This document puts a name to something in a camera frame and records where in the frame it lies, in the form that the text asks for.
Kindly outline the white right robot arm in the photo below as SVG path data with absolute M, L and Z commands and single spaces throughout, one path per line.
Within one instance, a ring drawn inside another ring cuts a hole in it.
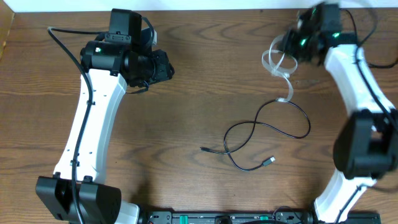
M 333 77 L 348 115 L 333 146 L 335 171 L 302 223 L 359 223 L 349 214 L 367 189 L 397 169 L 397 109 L 365 59 L 357 32 L 345 32 L 338 1 L 323 1 L 298 17 L 279 50 L 299 62 L 318 58 Z

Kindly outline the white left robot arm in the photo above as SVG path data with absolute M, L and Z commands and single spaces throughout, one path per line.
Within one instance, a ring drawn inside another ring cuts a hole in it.
M 146 17 L 113 9 L 106 32 L 82 48 L 73 63 L 81 73 L 78 106 L 63 154 L 35 191 L 57 220 L 69 223 L 145 223 L 138 205 L 106 185 L 106 156 L 114 119 L 128 88 L 140 94 L 170 80 L 174 68 Z

